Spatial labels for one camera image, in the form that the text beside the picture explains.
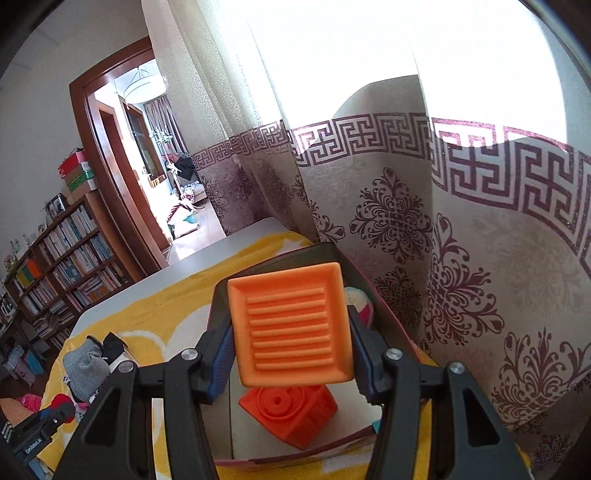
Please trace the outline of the cream pastel sock ball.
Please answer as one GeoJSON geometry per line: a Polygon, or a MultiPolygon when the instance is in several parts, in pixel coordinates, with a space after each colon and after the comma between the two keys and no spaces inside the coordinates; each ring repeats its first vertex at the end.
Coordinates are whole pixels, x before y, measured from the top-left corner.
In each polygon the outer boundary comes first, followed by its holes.
{"type": "Polygon", "coordinates": [[[360,321],[366,326],[372,326],[375,308],[370,297],[359,288],[347,286],[345,288],[346,305],[353,306],[360,317],[360,321]]]}

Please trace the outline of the orange number six cube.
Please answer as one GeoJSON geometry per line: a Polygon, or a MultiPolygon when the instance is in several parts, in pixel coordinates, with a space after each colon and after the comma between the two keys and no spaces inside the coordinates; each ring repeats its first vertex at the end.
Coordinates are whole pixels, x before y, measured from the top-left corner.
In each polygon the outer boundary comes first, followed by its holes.
{"type": "Polygon", "coordinates": [[[253,388],[238,405],[281,442],[305,450],[338,412],[325,385],[253,388]]]}

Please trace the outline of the orange ridged cube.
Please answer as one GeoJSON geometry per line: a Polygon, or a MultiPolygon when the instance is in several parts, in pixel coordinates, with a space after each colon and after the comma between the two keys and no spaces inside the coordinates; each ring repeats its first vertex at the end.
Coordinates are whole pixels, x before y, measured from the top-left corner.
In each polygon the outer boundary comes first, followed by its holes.
{"type": "Polygon", "coordinates": [[[228,281],[242,385],[301,387],[353,379],[353,346],[336,262],[228,281]]]}

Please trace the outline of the stacked coloured boxes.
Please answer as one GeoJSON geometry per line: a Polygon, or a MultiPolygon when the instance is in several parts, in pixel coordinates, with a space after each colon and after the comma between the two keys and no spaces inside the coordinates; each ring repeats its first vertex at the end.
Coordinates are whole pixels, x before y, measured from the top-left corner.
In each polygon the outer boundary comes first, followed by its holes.
{"type": "Polygon", "coordinates": [[[61,193],[69,203],[98,189],[95,173],[81,148],[74,149],[58,166],[63,180],[61,193]]]}

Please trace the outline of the red plush ball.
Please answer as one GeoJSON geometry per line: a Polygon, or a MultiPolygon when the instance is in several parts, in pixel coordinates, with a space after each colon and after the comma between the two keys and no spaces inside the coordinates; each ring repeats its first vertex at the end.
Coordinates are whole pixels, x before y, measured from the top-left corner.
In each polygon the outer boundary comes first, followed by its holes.
{"type": "Polygon", "coordinates": [[[49,419],[54,424],[71,423],[75,419],[75,413],[75,406],[71,398],[66,394],[59,393],[41,412],[41,418],[49,419]]]}

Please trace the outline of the red tin box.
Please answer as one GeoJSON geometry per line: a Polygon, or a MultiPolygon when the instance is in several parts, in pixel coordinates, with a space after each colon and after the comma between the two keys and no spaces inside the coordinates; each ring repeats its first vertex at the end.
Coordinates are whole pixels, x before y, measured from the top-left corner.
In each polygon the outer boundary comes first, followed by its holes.
{"type": "Polygon", "coordinates": [[[280,254],[219,281],[208,326],[228,350],[209,370],[205,411],[222,463],[320,455],[374,435],[379,407],[356,387],[352,310],[387,345],[415,353],[374,286],[335,245],[280,254]]]}

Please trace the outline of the black sock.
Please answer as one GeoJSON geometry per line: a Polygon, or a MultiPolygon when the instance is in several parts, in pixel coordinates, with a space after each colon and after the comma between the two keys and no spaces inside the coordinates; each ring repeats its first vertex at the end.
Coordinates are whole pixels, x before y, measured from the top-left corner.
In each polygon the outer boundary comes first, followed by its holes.
{"type": "Polygon", "coordinates": [[[113,364],[127,349],[126,343],[109,332],[102,341],[102,358],[108,365],[113,364]]]}

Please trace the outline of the wooden bookshelf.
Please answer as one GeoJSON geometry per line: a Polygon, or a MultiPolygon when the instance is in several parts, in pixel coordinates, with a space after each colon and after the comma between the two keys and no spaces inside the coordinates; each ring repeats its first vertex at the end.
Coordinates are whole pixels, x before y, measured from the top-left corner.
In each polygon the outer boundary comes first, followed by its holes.
{"type": "Polygon", "coordinates": [[[34,338],[59,349],[85,311],[142,278],[101,195],[92,191],[39,234],[4,286],[34,338]]]}

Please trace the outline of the yellow white towel mat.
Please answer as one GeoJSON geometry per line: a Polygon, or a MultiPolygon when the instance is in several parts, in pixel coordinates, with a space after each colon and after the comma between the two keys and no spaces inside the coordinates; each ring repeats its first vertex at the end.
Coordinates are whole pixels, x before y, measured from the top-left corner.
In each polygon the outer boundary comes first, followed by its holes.
{"type": "MultiPolygon", "coordinates": [[[[189,266],[173,266],[179,279],[169,285],[164,276],[157,274],[125,290],[131,303],[117,307],[114,300],[92,308],[85,313],[62,351],[68,353],[93,336],[99,340],[113,333],[124,340],[131,355],[140,365],[152,365],[168,360],[173,354],[187,348],[204,333],[212,310],[213,290],[217,282],[257,263],[311,246],[311,241],[300,234],[283,231],[256,234],[247,228],[200,251],[189,266]]],[[[416,345],[419,357],[430,363],[428,347],[439,342],[463,348],[484,334],[500,335],[505,322],[498,313],[496,297],[489,288],[489,274],[470,265],[470,256],[456,244],[440,247],[432,255],[427,271],[436,279],[427,282],[426,294],[411,304],[414,288],[404,280],[404,269],[394,266],[386,273],[392,286],[377,296],[377,303],[387,306],[389,319],[384,324],[403,323],[408,332],[413,322],[423,328],[433,327],[432,333],[423,333],[416,345]]],[[[272,452],[257,440],[253,457],[270,459],[269,465],[253,465],[229,457],[229,438],[217,432],[215,425],[228,419],[217,408],[206,410],[207,430],[217,443],[215,456],[218,472],[223,479],[361,479],[370,461],[370,446],[374,435],[363,434],[361,439],[349,436],[360,429],[361,420],[355,419],[331,439],[320,443],[321,453],[289,459],[280,452],[272,452]]]]}

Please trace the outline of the patterned curtain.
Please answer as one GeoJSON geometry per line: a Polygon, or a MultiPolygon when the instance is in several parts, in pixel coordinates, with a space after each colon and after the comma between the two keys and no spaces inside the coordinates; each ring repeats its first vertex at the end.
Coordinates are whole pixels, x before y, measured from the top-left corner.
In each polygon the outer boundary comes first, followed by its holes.
{"type": "Polygon", "coordinates": [[[520,1],[145,1],[221,226],[339,247],[548,479],[590,419],[590,80],[520,1]]]}

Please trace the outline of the wooden door frame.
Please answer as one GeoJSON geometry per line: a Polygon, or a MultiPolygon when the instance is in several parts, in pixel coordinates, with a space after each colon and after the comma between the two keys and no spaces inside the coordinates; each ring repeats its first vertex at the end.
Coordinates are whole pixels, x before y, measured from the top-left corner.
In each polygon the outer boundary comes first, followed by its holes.
{"type": "Polygon", "coordinates": [[[125,153],[114,110],[94,93],[124,73],[154,58],[144,37],[103,59],[69,85],[75,122],[85,156],[98,183],[106,209],[124,241],[121,261],[135,281],[168,265],[169,246],[125,153]]]}

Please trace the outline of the grey knit sock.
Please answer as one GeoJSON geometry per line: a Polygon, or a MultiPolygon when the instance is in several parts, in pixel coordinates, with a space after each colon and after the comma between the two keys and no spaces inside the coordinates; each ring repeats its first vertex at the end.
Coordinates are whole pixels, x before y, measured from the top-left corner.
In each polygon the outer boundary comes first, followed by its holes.
{"type": "Polygon", "coordinates": [[[62,363],[69,388],[81,403],[88,402],[110,375],[102,344],[91,336],[87,336],[80,347],[66,353],[62,363]]]}

